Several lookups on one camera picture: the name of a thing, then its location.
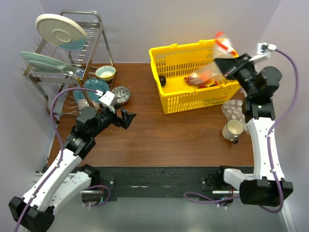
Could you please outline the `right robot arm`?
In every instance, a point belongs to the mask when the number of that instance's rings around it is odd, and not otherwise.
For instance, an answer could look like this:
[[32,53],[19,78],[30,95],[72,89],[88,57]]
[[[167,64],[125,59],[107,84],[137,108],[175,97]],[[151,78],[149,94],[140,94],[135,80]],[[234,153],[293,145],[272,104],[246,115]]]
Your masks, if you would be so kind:
[[293,192],[292,182],[285,180],[275,140],[275,116],[272,96],[280,86],[282,73],[273,66],[257,72],[251,57],[215,58],[219,71],[228,80],[236,80],[245,90],[242,112],[249,129],[254,156],[253,174],[228,166],[220,168],[215,184],[221,190],[229,186],[239,191],[243,204],[281,207]]

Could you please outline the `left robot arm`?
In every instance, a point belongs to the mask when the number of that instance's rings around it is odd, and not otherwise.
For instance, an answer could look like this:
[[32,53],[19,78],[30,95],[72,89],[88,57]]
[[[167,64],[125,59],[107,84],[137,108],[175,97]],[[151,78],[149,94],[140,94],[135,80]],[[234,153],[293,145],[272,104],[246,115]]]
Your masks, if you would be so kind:
[[46,232],[55,215],[74,196],[82,190],[100,187],[99,170],[90,165],[82,166],[72,180],[66,178],[94,147],[98,134],[111,124],[127,129],[136,116],[125,109],[121,109],[121,115],[118,117],[107,107],[99,114],[93,107],[82,110],[52,165],[23,197],[13,197],[9,202],[17,228]]

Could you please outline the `clear zip top bag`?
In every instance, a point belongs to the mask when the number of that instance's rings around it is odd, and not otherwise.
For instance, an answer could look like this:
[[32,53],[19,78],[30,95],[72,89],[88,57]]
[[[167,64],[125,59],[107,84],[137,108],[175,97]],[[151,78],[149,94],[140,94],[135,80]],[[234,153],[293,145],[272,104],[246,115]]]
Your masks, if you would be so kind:
[[213,46],[212,51],[212,61],[210,64],[203,66],[195,70],[191,75],[199,77],[199,75],[205,71],[212,72],[212,79],[210,81],[205,82],[208,84],[211,81],[221,81],[223,79],[222,73],[218,70],[214,59],[215,58],[234,58],[237,53],[235,49],[231,45],[231,41],[228,36],[223,32],[220,31],[215,35],[215,44]]

